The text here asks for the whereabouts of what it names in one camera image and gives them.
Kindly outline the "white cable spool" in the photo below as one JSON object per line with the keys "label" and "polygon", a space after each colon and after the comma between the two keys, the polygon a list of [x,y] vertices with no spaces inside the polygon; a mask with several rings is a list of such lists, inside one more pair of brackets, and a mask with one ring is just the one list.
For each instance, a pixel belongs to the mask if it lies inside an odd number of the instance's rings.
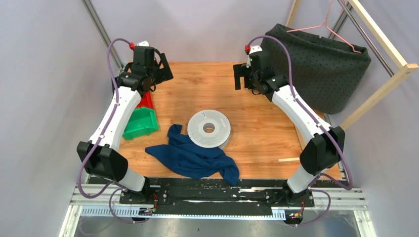
{"label": "white cable spool", "polygon": [[228,118],[216,110],[202,110],[195,113],[187,124],[187,135],[193,143],[203,148],[223,149],[231,135]]}

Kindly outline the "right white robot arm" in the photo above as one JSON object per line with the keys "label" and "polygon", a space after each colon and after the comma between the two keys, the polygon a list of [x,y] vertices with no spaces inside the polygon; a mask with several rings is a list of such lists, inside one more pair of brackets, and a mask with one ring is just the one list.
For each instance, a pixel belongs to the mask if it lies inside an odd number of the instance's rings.
{"label": "right white robot arm", "polygon": [[299,161],[300,167],[287,180],[280,197],[287,205],[301,201],[309,185],[327,169],[341,161],[345,133],[340,127],[332,127],[297,95],[285,75],[276,74],[269,56],[263,52],[249,55],[247,63],[233,66],[235,89],[256,90],[278,106],[293,122],[306,143]]}

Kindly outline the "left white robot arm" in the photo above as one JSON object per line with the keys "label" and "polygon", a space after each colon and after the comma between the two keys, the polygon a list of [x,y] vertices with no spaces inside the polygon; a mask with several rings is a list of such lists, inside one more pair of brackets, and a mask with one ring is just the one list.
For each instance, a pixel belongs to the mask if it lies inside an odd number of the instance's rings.
{"label": "left white robot arm", "polygon": [[88,141],[80,141],[77,153],[82,170],[131,192],[139,203],[150,200],[150,180],[128,166],[118,150],[123,132],[144,93],[173,79],[166,55],[150,46],[133,46],[133,61],[114,78],[113,98],[102,122]]}

